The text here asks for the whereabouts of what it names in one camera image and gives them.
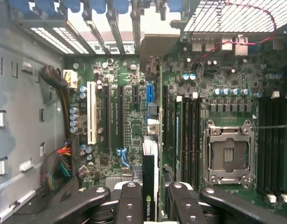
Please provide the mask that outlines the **silver chipset heatsink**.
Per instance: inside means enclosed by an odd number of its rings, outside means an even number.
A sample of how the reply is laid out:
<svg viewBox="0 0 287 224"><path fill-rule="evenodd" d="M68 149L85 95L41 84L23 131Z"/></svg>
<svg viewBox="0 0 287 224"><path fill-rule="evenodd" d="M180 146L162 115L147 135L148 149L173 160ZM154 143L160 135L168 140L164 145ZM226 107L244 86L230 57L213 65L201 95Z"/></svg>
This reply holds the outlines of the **silver chipset heatsink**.
<svg viewBox="0 0 287 224"><path fill-rule="evenodd" d="M131 176L122 176L122 177L107 177L105 179L105 185L108 188L112 188L114 187L117 183L119 182L123 182L123 181L132 181L132 177Z"/></svg>

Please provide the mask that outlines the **metal CPU socket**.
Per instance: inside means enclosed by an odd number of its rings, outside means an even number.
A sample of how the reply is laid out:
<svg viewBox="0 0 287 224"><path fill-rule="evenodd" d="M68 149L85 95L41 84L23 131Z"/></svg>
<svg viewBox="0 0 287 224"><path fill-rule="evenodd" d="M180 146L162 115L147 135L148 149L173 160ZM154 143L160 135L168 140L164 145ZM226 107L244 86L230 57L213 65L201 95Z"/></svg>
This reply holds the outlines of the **metal CPU socket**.
<svg viewBox="0 0 287 224"><path fill-rule="evenodd" d="M208 186L241 185L255 179L255 133L246 119L239 126L219 126L208 120L202 134L203 181Z"/></svg>

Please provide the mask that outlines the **long black expansion slot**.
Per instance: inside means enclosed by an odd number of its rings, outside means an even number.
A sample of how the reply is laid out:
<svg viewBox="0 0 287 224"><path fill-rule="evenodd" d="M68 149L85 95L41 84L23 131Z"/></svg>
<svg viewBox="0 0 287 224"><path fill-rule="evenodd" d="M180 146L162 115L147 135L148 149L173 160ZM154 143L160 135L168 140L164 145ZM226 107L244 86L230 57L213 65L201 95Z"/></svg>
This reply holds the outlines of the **long black expansion slot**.
<svg viewBox="0 0 287 224"><path fill-rule="evenodd" d="M168 132L168 87L167 85L163 86L162 89L162 108L163 108L163 118L162 118L162 123L163 123L163 148L167 148L167 132Z"/></svg>
<svg viewBox="0 0 287 224"><path fill-rule="evenodd" d="M124 86L118 86L118 144L124 147Z"/></svg>
<svg viewBox="0 0 287 224"><path fill-rule="evenodd" d="M110 87L108 85L104 86L104 107L105 107L105 144L106 149L110 151L111 140L111 99L110 99Z"/></svg>

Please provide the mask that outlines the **white PCI expansion slot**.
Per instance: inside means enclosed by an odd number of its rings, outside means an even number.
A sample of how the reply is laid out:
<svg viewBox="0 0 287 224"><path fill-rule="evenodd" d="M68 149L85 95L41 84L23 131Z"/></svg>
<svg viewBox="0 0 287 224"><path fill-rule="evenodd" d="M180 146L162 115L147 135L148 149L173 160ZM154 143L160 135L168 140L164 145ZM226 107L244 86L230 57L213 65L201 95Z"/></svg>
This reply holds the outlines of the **white PCI expansion slot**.
<svg viewBox="0 0 287 224"><path fill-rule="evenodd" d="M87 82L87 134L88 144L97 143L96 83Z"/></svg>

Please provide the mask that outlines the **short black expansion slot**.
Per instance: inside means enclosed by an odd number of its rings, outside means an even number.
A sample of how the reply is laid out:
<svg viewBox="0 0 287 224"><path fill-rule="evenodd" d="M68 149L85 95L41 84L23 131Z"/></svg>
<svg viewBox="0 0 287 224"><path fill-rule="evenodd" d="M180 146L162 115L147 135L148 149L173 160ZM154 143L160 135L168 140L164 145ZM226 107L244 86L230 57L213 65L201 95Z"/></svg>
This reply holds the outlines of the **short black expansion slot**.
<svg viewBox="0 0 287 224"><path fill-rule="evenodd" d="M139 103L139 87L137 85L132 86L132 103L135 105Z"/></svg>

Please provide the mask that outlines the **blue expansion slot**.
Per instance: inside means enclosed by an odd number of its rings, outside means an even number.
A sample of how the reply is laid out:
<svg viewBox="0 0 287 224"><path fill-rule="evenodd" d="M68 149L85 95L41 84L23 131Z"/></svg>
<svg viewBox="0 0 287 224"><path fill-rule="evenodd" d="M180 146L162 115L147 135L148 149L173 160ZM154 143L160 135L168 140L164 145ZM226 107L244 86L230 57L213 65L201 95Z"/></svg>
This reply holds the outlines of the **blue expansion slot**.
<svg viewBox="0 0 287 224"><path fill-rule="evenodd" d="M153 84L148 84L147 89L146 89L146 94L147 94L147 103L153 103L155 96L154 96L155 90L154 90L154 85Z"/></svg>

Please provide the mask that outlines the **thin metal locking lever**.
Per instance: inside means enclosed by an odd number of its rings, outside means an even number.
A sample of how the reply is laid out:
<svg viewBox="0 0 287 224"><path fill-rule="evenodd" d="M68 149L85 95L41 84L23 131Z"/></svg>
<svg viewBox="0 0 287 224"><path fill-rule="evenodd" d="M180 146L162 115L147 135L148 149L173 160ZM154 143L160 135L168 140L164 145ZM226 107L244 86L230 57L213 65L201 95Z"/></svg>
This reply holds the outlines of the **thin metal locking lever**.
<svg viewBox="0 0 287 224"><path fill-rule="evenodd" d="M287 128L287 125L278 125L278 126L252 126L251 129L279 129Z"/></svg>

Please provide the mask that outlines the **green motherboard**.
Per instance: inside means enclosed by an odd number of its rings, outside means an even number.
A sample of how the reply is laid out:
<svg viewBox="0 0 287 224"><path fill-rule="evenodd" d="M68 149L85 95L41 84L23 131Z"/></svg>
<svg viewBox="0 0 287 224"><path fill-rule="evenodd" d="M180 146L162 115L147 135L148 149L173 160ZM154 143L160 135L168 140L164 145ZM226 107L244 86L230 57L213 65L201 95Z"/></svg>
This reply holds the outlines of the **green motherboard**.
<svg viewBox="0 0 287 224"><path fill-rule="evenodd" d="M187 102L187 172L190 184L190 101L194 101L194 190L207 187L203 181L202 134L208 120L219 126L239 126L246 119L258 126L259 98L264 98L264 119L267 125L268 100L280 98L279 124L284 125L283 101L287 93L287 48L275 50L269 46L250 46L247 56L215 53L201 60L197 52L186 46L177 46L168 55L173 65L177 90L175 110L178 114L177 156L175 181L183 180L183 103ZM142 166L142 143L146 134L146 79L139 69L136 56L76 56L69 57L65 70L78 74L78 86L70 91L70 131L79 141L79 168L77 175L81 187L88 189L105 185L107 177L132 176L136 165ZM97 143L88 144L87 134L87 82L96 83ZM105 144L104 86L110 87L111 146ZM139 87L139 103L132 103L132 86ZM118 144L118 86L124 86L124 147ZM196 187L196 101L200 106L200 182ZM264 130L264 190L258 191L258 129L255 133L255 179L249 189L241 185L213 185L267 208L286 214L283 189L283 130L279 128L278 191L279 200L269 203L267 187L267 130Z"/></svg>

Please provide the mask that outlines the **white power connector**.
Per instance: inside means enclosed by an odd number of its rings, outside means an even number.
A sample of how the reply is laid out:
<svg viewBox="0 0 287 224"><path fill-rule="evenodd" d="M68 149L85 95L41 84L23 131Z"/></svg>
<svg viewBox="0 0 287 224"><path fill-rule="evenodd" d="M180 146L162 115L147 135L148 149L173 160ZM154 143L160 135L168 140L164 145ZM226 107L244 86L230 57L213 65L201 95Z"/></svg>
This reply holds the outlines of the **white power connector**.
<svg viewBox="0 0 287 224"><path fill-rule="evenodd" d="M74 70L63 70L63 78L68 83L68 88L77 89L78 86L78 74Z"/></svg>

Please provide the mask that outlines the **black open PC case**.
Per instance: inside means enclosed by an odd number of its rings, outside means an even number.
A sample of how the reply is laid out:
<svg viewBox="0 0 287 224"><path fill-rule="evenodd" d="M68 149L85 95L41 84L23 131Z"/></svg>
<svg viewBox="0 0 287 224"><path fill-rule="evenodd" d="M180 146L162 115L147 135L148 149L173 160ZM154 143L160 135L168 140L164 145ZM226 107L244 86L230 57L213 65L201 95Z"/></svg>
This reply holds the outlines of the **black open PC case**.
<svg viewBox="0 0 287 224"><path fill-rule="evenodd" d="M69 57L136 56L149 34L172 34L201 60L287 48L287 0L0 0L0 224L16 224L81 187L70 131ZM114 224L111 205L80 219Z"/></svg>

